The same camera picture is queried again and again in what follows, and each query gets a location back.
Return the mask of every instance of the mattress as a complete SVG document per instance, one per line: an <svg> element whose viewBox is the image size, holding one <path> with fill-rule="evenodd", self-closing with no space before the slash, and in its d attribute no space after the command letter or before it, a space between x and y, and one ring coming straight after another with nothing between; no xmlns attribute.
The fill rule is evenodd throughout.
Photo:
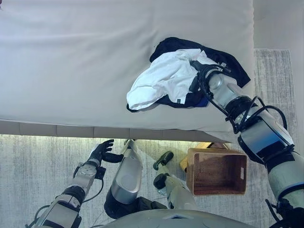
<svg viewBox="0 0 304 228"><path fill-rule="evenodd" d="M0 120L228 139L231 126L212 105L126 109L155 47L172 36L232 54L253 79L252 0L4 0ZM252 95L253 80L244 91Z"/></svg>

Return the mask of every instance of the robot forearm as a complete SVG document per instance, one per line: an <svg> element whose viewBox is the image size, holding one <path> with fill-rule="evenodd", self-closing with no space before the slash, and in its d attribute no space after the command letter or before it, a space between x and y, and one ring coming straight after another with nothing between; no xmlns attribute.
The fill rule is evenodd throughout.
<svg viewBox="0 0 304 228"><path fill-rule="evenodd" d="M102 179L105 168L100 167L101 160L112 158L122 159L120 155L106 153L113 140L99 144L91 152L91 155L84 164L80 163L76 168L72 182L55 198L51 205L37 219L35 228L77 228L81 222L79 211L84 202L94 179Z"/></svg>

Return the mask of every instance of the pile of clothes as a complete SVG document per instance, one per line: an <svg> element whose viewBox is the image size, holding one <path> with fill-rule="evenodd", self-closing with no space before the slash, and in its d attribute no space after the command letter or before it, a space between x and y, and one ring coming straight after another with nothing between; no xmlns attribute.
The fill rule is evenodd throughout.
<svg viewBox="0 0 304 228"><path fill-rule="evenodd" d="M197 70L191 61L225 66L239 87L250 78L239 62L230 54L205 47L199 43L166 38L150 57L150 67L142 72L127 93L130 112L147 108L154 103L174 108L205 107L208 99L194 82Z"/></svg>

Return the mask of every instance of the black cable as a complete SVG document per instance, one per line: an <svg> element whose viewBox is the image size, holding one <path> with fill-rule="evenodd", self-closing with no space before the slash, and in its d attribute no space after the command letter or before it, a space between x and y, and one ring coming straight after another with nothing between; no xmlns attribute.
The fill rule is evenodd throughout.
<svg viewBox="0 0 304 228"><path fill-rule="evenodd" d="M37 210L37 212L36 212L36 214L35 214L35 217L34 217L34 221L32 221L29 225L28 224L26 224L25 225L25 228L31 228L33 225L35 225L35 223L38 221L38 214L39 214L39 212L42 210L42 209L44 209L44 208L48 208L50 205L45 205L45 206L43 206L43 207L41 207L41 208L39 208L38 210Z"/></svg>
<svg viewBox="0 0 304 228"><path fill-rule="evenodd" d="M104 179L101 179L101 182L102 182L102 186L101 186L101 189L99 190L99 192L98 192L96 195L94 195L93 197L91 197L91 198L89 198L89 199L83 201L83 203L86 203L86 202L88 202L88 201L94 199L96 196L98 196L98 195L101 193L101 191L102 191L103 188L104 188Z"/></svg>
<svg viewBox="0 0 304 228"><path fill-rule="evenodd" d="M280 114L280 116L281 116L281 118L282 118L282 122L283 122L283 127L287 130L287 120L286 120L286 117L285 117L284 113L282 112L281 109L279 109L279 108L277 108L277 107L275 107L275 106L272 106L272 105L266 105L266 106L260 108L260 109L257 110L255 113L253 113L253 114L251 115L251 117L248 118L248 121L251 120L251 119L253 119L253 118L256 117L258 114L260 114L262 111L267 110L267 109L276 110L276 111Z"/></svg>
<svg viewBox="0 0 304 228"><path fill-rule="evenodd" d="M239 131L242 130L243 125L245 124L245 121L246 121L246 119L247 119L248 113L249 113L250 109L252 108L253 104L255 103L256 99L259 99L260 101L262 100L262 99L261 99L260 97L258 97L258 96L255 96L255 97L252 99L252 101L250 102L249 108L245 111L245 113L244 113L244 115L243 115L243 118L242 118L242 120L241 120L241 122L240 122L240 124L239 124L239 126L238 126L238 128L237 128L237 132L239 132Z"/></svg>
<svg viewBox="0 0 304 228"><path fill-rule="evenodd" d="M95 226L92 226L90 228L95 228L95 227L103 227L104 225L95 225Z"/></svg>
<svg viewBox="0 0 304 228"><path fill-rule="evenodd" d="M270 213L271 213L272 217L274 217L274 219L275 219L277 222L279 222L280 219L276 216L276 214L275 214L275 212L274 212L274 209L273 209L274 205L272 205L272 204L269 202L269 200L267 200L267 199L265 200L265 202L266 202L266 204L267 204L267 206L268 206L268 208L269 208L269 210L270 210Z"/></svg>
<svg viewBox="0 0 304 228"><path fill-rule="evenodd" d="M207 85L207 81L205 78L205 75L212 69L214 69L215 67L218 68L222 68L219 65L209 65L208 67L206 67L203 72L199 72L198 73L198 83L199 86L201 88L201 90L203 90L203 92L205 93L206 97L208 98L209 102L212 103L217 109L219 109L225 116L228 116L228 113L225 109L219 107L212 99L213 99L213 94L207 90L206 85Z"/></svg>

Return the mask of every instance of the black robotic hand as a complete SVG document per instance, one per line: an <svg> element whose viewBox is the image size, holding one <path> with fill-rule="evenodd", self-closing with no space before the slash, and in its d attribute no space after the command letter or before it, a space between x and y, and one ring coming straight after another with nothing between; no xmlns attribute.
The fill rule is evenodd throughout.
<svg viewBox="0 0 304 228"><path fill-rule="evenodd" d="M97 159L101 163L101 160L104 160L106 162L111 163L118 163L121 162L124 158L123 154L114 154L109 153L112 150L114 139L110 139L108 141L103 142L102 144L99 144L95 150L91 153L90 159Z"/></svg>

